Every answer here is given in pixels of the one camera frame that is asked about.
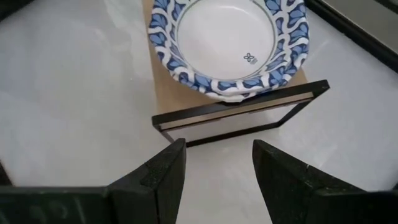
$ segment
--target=ceramic bowl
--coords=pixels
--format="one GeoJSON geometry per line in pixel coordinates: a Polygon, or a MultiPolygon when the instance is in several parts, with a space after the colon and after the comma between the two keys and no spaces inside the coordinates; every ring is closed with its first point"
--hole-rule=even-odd
{"type": "Polygon", "coordinates": [[[303,0],[155,0],[149,39],[176,81],[227,102],[286,85],[309,42],[303,0]]]}

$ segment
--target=black bar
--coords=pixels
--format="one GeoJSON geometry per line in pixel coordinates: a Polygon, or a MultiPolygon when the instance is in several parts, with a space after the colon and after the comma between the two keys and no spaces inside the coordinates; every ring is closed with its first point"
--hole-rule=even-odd
{"type": "Polygon", "coordinates": [[[299,103],[294,106],[293,109],[291,109],[280,121],[280,125],[282,126],[284,123],[286,123],[290,118],[293,118],[294,115],[296,115],[298,112],[300,112],[302,109],[304,109],[308,104],[310,104],[311,101],[307,101],[304,103],[299,103]]]}
{"type": "Polygon", "coordinates": [[[216,113],[220,111],[231,110],[235,108],[240,108],[243,106],[255,105],[258,103],[263,103],[272,100],[278,100],[281,98],[286,98],[290,96],[295,96],[304,93],[310,93],[313,91],[325,91],[329,88],[327,80],[321,80],[317,82],[307,83],[303,85],[293,86],[290,88],[284,88],[279,90],[270,91],[263,93],[261,95],[254,96],[250,99],[244,100],[240,103],[226,103],[219,102],[210,105],[197,106],[194,108],[189,108],[185,110],[179,110],[169,113],[164,113],[152,117],[152,124],[158,125],[163,123],[168,123],[172,121],[178,121],[181,119],[192,118],[196,116],[216,113]]]}
{"type": "Polygon", "coordinates": [[[161,135],[163,135],[164,138],[166,138],[170,143],[174,142],[174,139],[172,136],[170,136],[167,131],[160,131],[161,135]]]}
{"type": "Polygon", "coordinates": [[[348,19],[328,7],[322,0],[305,0],[306,6],[333,27],[398,73],[398,55],[348,19]]]}
{"type": "Polygon", "coordinates": [[[207,119],[206,121],[198,121],[198,122],[194,122],[194,123],[183,124],[183,125],[180,125],[180,126],[171,127],[171,128],[165,128],[165,129],[162,129],[162,130],[163,131],[174,131],[174,130],[178,130],[178,129],[182,129],[182,128],[186,128],[186,127],[192,127],[192,126],[196,126],[196,125],[199,125],[199,124],[205,124],[205,123],[209,123],[209,122],[212,122],[212,121],[221,120],[223,118],[229,118],[229,117],[232,117],[232,116],[237,116],[237,115],[240,115],[240,114],[255,113],[257,111],[270,110],[270,109],[278,108],[278,107],[281,107],[281,106],[294,105],[294,104],[297,104],[299,102],[312,101],[314,99],[315,99],[315,97],[311,97],[311,98],[306,98],[306,99],[302,99],[302,100],[291,101],[291,102],[288,102],[288,103],[282,103],[282,104],[279,104],[279,105],[266,106],[265,108],[247,110],[247,111],[243,111],[243,112],[240,112],[240,113],[229,114],[229,115],[226,115],[226,116],[221,116],[221,117],[217,117],[217,118],[207,119]]]}
{"type": "Polygon", "coordinates": [[[187,147],[199,146],[202,144],[216,142],[216,141],[229,139],[229,138],[234,138],[234,137],[242,136],[245,134],[256,133],[259,131],[265,131],[265,130],[269,130],[269,129],[273,129],[273,128],[278,128],[279,126],[281,126],[281,124],[279,122],[275,122],[275,123],[271,123],[271,124],[256,126],[253,128],[247,128],[247,129],[243,129],[243,130],[239,130],[239,131],[233,131],[230,133],[219,134],[217,136],[212,136],[212,137],[208,137],[208,138],[203,138],[203,139],[198,139],[198,140],[187,142],[187,147]]]}
{"type": "Polygon", "coordinates": [[[305,224],[398,223],[397,204],[396,190],[352,193],[326,187],[313,194],[305,224]]]}
{"type": "Polygon", "coordinates": [[[376,0],[376,1],[382,4],[384,7],[390,9],[392,12],[398,14],[398,4],[393,3],[393,0],[376,0]]]}
{"type": "Polygon", "coordinates": [[[0,223],[173,224],[185,180],[184,139],[107,187],[0,187],[0,223]]]}
{"type": "Polygon", "coordinates": [[[261,140],[253,142],[252,159],[273,224],[304,224],[312,195],[318,189],[328,187],[345,193],[361,191],[261,140]]]}
{"type": "Polygon", "coordinates": [[[167,131],[162,130],[160,125],[154,125],[154,128],[161,134],[163,135],[164,138],[166,138],[170,143],[174,142],[174,139],[167,133],[167,131]]]}
{"type": "Polygon", "coordinates": [[[15,13],[22,7],[28,5],[33,0],[1,0],[0,1],[0,21],[15,13]]]}

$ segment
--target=white tabletop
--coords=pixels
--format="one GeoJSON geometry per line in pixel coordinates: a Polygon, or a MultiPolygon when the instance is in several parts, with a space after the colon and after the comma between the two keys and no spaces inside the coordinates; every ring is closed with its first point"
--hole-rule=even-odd
{"type": "MultiPolygon", "coordinates": [[[[365,190],[398,182],[398,74],[308,16],[304,70],[331,90],[279,129],[188,149],[178,223],[269,221],[253,139],[365,190]]],[[[16,185],[106,185],[168,144],[150,122],[141,0],[36,0],[0,22],[0,68],[0,158],[16,185]]],[[[188,138],[276,116],[198,126],[188,138]]]]}

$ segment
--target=white surface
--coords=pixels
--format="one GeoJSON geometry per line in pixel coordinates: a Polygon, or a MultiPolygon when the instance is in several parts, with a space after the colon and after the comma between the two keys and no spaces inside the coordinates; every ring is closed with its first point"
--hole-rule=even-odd
{"type": "Polygon", "coordinates": [[[252,1],[202,0],[191,6],[178,26],[178,47],[202,74],[236,80],[262,67],[274,50],[273,25],[252,1]],[[249,63],[250,53],[257,62],[249,63]]]}
{"type": "MultiPolygon", "coordinates": [[[[331,90],[279,129],[188,149],[178,223],[271,223],[253,139],[365,190],[398,182],[398,74],[308,14],[304,69],[331,90]]],[[[150,124],[140,0],[36,0],[0,23],[0,68],[0,158],[17,185],[106,185],[167,145],[150,124]]],[[[188,138],[274,117],[226,120],[188,138]]]]}

